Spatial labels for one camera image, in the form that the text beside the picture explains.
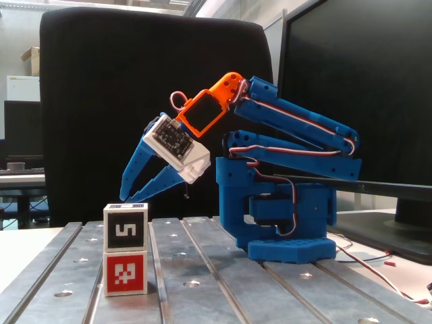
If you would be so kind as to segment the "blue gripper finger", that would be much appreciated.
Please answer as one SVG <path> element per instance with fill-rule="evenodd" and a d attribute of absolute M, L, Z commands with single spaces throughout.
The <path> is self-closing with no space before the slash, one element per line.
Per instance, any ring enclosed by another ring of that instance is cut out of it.
<path fill-rule="evenodd" d="M 144 141 L 144 137 L 142 136 L 122 175 L 119 193 L 121 200 L 145 200 L 151 196 L 148 193 L 149 189 L 147 185 L 133 195 L 130 195 L 130 191 L 134 181 L 154 155 L 154 150 Z"/>
<path fill-rule="evenodd" d="M 130 179 L 132 179 L 133 171 L 138 173 L 133 178 L 134 181 L 130 190 L 131 203 L 144 202 L 171 187 L 184 183 L 184 179 L 170 165 L 165 166 L 157 175 L 133 165 L 130 171 Z"/>

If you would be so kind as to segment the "orange gripper body with servo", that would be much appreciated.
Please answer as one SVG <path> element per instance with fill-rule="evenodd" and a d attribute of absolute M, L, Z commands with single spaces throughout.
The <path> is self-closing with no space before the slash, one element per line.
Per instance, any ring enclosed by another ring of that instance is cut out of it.
<path fill-rule="evenodd" d="M 228 113 L 243 79 L 237 72 L 225 74 L 210 89 L 203 89 L 188 99 L 176 120 L 200 138 Z"/>

